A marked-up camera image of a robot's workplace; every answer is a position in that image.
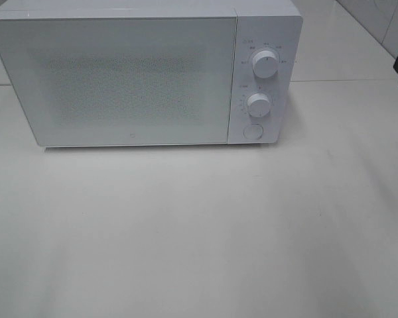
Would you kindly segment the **white timer knob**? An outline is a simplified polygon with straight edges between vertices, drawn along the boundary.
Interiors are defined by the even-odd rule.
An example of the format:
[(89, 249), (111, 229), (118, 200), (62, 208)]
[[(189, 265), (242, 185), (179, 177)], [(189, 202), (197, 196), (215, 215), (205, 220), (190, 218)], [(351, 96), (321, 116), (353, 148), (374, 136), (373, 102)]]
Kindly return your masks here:
[(265, 117), (273, 106), (271, 98), (264, 93), (254, 93), (249, 96), (246, 105), (249, 115), (255, 118)]

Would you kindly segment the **white microwave oven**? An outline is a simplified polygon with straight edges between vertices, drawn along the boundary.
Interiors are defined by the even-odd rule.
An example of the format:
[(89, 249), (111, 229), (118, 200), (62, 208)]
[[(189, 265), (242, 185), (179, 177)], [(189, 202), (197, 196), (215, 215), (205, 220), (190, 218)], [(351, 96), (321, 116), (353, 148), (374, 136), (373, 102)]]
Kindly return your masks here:
[[(291, 1), (6, 1), (0, 59), (43, 147), (271, 144), (302, 24)], [(263, 48), (279, 55), (267, 79)], [(247, 112), (254, 93), (265, 117)]]

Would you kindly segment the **white upper microwave knob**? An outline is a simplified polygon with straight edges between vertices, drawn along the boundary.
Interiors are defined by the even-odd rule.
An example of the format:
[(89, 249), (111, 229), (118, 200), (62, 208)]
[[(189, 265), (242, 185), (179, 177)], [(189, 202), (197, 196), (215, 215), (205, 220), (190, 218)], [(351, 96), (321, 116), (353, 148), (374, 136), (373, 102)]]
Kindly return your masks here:
[(261, 79), (267, 79), (277, 73), (279, 55), (271, 48), (263, 48), (252, 55), (251, 62), (254, 75)]

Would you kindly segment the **round white door button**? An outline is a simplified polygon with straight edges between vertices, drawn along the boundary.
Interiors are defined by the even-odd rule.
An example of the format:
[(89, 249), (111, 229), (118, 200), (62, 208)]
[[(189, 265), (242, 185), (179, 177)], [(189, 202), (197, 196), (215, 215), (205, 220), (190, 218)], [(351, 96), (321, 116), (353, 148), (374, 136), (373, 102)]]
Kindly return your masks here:
[(247, 125), (243, 130), (243, 135), (249, 140), (259, 140), (263, 136), (263, 127), (260, 124)]

